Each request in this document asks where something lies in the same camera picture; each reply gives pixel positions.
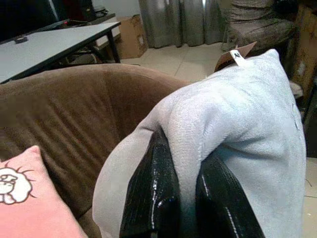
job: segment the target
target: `brown armchair in background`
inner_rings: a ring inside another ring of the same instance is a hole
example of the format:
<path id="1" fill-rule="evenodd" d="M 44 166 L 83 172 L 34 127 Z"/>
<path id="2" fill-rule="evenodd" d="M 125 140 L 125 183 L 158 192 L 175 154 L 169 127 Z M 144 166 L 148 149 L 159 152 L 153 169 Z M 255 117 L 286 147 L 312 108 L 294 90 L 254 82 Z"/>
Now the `brown armchair in background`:
<path id="1" fill-rule="evenodd" d="M 293 22 L 279 19 L 274 12 L 274 0 L 217 0 L 221 14 L 227 23 L 227 42 L 232 49 L 257 41 L 253 55 L 275 48 L 284 54 L 288 40 L 296 32 Z"/>

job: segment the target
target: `gray curtain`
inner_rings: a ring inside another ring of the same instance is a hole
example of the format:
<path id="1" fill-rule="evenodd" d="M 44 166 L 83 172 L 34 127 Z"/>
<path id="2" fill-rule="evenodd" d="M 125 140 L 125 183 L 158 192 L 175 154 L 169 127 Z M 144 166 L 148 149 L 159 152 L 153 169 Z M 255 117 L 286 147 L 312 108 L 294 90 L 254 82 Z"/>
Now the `gray curtain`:
<path id="1" fill-rule="evenodd" d="M 212 44 L 225 23 L 216 0 L 139 0 L 149 47 Z"/>

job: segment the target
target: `light gray blanket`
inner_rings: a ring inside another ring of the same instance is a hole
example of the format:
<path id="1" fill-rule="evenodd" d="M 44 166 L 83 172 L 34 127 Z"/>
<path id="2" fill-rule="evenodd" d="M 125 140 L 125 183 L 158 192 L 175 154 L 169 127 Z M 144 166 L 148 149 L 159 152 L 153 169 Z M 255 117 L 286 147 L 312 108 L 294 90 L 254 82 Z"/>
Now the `light gray blanket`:
<path id="1" fill-rule="evenodd" d="M 181 191 L 181 237 L 197 237 L 195 188 L 214 151 L 240 181 L 267 238 L 299 238 L 306 149 L 301 116 L 277 51 L 232 65 L 160 101 L 110 154 L 99 175 L 93 217 L 119 237 L 129 180 L 154 130 L 168 139 Z"/>

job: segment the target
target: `white wall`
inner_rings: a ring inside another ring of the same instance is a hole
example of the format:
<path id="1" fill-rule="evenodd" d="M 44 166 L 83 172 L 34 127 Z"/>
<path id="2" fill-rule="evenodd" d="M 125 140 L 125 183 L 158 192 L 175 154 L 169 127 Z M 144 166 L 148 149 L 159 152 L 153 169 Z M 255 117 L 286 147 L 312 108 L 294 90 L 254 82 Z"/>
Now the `white wall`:
<path id="1" fill-rule="evenodd" d="M 102 5 L 116 16 L 140 14 L 139 0 L 92 0 L 93 5 Z"/>

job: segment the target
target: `beige tile floor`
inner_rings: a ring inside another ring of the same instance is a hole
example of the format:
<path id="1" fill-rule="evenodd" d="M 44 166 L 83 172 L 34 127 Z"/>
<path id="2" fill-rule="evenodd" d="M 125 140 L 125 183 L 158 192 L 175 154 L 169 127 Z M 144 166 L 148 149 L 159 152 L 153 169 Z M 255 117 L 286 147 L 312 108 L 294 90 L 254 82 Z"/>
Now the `beige tile floor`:
<path id="1" fill-rule="evenodd" d="M 221 43 L 197 47 L 175 46 L 148 49 L 140 58 L 122 59 L 173 75 L 187 82 L 197 82 L 213 73 L 221 55 Z M 303 238 L 317 238 L 317 159 L 307 159 Z"/>
<path id="2" fill-rule="evenodd" d="M 197 47 L 175 46 L 148 49 L 140 58 L 122 59 L 122 63 L 139 64 L 173 75 L 187 82 L 200 81 L 213 73 L 221 55 L 221 43 Z"/>

